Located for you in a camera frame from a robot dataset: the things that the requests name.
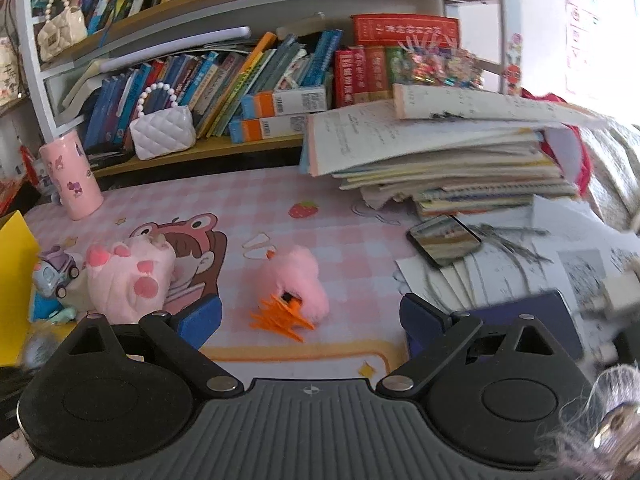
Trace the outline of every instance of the cream handbag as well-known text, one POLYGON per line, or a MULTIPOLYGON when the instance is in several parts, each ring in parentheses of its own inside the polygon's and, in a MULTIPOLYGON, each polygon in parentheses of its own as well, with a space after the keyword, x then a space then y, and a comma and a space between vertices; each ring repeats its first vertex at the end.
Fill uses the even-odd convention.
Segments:
POLYGON ((55 0, 49 0, 44 11, 46 23, 38 33, 40 57, 48 61, 66 48, 86 38, 84 16, 80 7, 69 7, 69 0, 62 0, 65 9, 51 17, 51 7, 55 0))
POLYGON ((138 99, 138 118, 131 121, 131 139, 140 160, 147 160, 167 153, 181 152, 196 142, 188 106, 178 106, 175 90, 167 83, 153 83, 146 87, 138 99), (170 108, 145 114, 145 100, 153 90, 165 90, 169 94, 170 108))

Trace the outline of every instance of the purple toy car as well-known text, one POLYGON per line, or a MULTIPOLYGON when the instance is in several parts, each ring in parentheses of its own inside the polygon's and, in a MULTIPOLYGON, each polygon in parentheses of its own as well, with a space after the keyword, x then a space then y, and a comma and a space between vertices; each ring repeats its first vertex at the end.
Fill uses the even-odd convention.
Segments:
POLYGON ((76 261, 66 254, 59 245, 38 255, 39 261, 33 267, 33 284, 45 298, 64 298, 66 286, 80 274, 76 261))

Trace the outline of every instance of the pink cylindrical container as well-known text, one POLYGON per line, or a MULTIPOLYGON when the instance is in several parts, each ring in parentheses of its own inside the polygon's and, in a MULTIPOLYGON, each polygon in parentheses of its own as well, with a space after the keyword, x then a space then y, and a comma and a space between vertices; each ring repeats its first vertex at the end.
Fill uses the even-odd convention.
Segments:
POLYGON ((72 220, 89 216, 100 207, 104 198, 76 130, 42 146, 40 155, 72 220))

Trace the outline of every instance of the smartphone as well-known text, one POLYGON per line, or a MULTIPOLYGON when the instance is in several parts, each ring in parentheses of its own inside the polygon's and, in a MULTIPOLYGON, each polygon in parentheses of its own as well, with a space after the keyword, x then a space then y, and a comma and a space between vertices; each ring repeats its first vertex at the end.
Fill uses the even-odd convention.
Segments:
POLYGON ((471 229, 450 215, 418 224, 406 232, 406 237, 436 267, 447 267, 482 246, 482 240, 471 229))

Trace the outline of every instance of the strawberry print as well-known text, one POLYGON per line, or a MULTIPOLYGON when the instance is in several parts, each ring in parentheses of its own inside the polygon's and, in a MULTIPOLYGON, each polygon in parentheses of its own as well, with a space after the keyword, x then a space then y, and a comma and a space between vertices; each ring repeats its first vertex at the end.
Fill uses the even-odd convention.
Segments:
POLYGON ((318 206, 313 202, 298 202, 289 209, 291 218, 309 218, 318 212, 318 206))

